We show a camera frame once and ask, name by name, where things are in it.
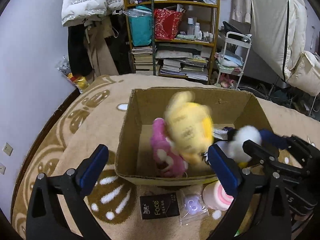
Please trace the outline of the pink plush toy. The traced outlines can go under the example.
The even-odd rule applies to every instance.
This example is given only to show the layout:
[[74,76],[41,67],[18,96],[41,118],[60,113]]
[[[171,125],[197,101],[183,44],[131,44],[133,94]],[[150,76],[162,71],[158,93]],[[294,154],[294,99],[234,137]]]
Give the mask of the pink plush toy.
[[188,169],[188,163],[176,151],[175,144],[167,136],[165,120],[162,118],[153,121],[150,145],[161,177],[183,177]]

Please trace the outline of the teal gift bag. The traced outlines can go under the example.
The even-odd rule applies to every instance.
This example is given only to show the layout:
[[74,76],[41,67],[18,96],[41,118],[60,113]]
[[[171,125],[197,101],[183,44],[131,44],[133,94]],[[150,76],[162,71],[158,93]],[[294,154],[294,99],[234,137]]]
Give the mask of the teal gift bag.
[[136,6],[129,10],[129,24],[134,46],[147,46],[152,37],[152,12],[145,6]]

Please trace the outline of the yellow dog plush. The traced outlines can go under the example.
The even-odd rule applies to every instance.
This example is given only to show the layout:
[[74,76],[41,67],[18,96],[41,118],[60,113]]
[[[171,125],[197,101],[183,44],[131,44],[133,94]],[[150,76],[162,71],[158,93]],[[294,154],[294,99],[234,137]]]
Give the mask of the yellow dog plush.
[[194,93],[182,91],[175,93],[164,112],[167,132],[182,158],[189,164],[202,161],[213,144],[213,121],[211,109],[194,102]]

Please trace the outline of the cream padded office chair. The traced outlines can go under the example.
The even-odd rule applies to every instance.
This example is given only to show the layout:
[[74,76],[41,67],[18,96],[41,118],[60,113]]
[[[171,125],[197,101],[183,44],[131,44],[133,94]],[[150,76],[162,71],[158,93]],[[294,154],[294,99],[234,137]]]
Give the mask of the cream padded office chair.
[[304,0],[251,0],[254,51],[286,83],[319,94],[319,61],[305,49]]

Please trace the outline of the pink swirl roll plush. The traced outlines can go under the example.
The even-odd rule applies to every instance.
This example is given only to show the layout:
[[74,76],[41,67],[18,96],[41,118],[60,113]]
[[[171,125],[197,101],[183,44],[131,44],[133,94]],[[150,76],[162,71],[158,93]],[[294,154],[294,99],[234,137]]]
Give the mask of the pink swirl roll plush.
[[225,192],[219,180],[208,184],[202,193],[204,204],[213,210],[226,211],[231,206],[234,198]]

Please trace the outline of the red gift bag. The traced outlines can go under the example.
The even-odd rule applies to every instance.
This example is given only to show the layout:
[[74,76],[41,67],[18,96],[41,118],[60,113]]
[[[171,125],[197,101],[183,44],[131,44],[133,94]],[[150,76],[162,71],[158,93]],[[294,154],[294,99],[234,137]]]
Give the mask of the red gift bag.
[[155,9],[155,39],[170,41],[178,34],[178,28],[183,18],[183,12]]

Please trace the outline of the white rolling cart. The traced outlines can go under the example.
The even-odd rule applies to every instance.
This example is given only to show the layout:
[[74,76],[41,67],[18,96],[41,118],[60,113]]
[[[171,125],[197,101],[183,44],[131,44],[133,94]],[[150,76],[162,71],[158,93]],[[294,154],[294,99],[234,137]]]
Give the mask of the white rolling cart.
[[[218,70],[215,85],[237,90],[252,46],[252,35],[234,31],[219,31],[219,35],[224,45],[219,53],[215,53],[215,63]],[[235,53],[239,47],[246,49],[244,59]]]

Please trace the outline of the clear bag with purple toy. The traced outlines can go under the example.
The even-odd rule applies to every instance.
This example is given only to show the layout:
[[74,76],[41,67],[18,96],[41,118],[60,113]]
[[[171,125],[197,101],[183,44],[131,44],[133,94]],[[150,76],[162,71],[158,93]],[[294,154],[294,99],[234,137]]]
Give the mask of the clear bag with purple toy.
[[180,224],[188,225],[209,216],[202,197],[202,187],[184,187],[179,191]]

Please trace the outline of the open cardboard box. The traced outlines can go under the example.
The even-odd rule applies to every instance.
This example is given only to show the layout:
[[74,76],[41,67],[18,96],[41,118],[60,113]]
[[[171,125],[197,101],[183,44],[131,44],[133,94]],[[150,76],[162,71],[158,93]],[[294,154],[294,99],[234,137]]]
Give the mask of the open cardboard box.
[[131,92],[115,171],[136,185],[187,186],[215,180],[202,159],[221,128],[271,129],[251,93],[200,87]]

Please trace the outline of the white fluffy penguin plush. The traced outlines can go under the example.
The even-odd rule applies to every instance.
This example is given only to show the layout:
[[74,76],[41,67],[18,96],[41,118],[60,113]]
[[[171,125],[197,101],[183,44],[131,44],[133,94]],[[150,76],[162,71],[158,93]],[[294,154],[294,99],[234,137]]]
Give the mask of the white fluffy penguin plush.
[[219,146],[221,151],[228,157],[233,159],[240,168],[246,167],[252,157],[243,150],[243,144],[247,140],[261,145],[261,135],[254,126],[244,126],[240,129],[232,127],[213,128],[212,135],[214,144]]

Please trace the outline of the white puffer jacket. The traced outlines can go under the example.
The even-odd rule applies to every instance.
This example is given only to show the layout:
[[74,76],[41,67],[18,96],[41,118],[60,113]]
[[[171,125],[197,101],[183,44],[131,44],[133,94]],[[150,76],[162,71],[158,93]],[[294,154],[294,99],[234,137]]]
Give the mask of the white puffer jacket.
[[124,0],[63,0],[61,23],[70,27],[86,21],[101,21],[122,9]]

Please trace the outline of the stack of books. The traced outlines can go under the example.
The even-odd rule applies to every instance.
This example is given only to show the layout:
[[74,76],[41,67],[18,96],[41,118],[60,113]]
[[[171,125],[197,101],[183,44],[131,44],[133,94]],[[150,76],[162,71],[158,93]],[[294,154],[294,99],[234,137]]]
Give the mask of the stack of books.
[[212,48],[191,43],[158,42],[155,46],[133,47],[135,72],[207,82]]

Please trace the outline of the beige trench coat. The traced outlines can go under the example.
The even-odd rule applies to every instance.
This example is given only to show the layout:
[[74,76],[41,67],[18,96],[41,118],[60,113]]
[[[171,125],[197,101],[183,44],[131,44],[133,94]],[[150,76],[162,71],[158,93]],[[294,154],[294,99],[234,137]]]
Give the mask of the beige trench coat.
[[85,48],[93,68],[93,76],[118,75],[110,50],[104,38],[103,22],[92,22],[85,29]]

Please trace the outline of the wooden bookshelf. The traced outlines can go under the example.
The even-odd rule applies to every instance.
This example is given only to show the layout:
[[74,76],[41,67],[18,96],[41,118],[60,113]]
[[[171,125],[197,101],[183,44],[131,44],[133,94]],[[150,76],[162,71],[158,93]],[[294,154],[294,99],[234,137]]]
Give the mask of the wooden bookshelf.
[[124,0],[134,71],[210,83],[219,0]]

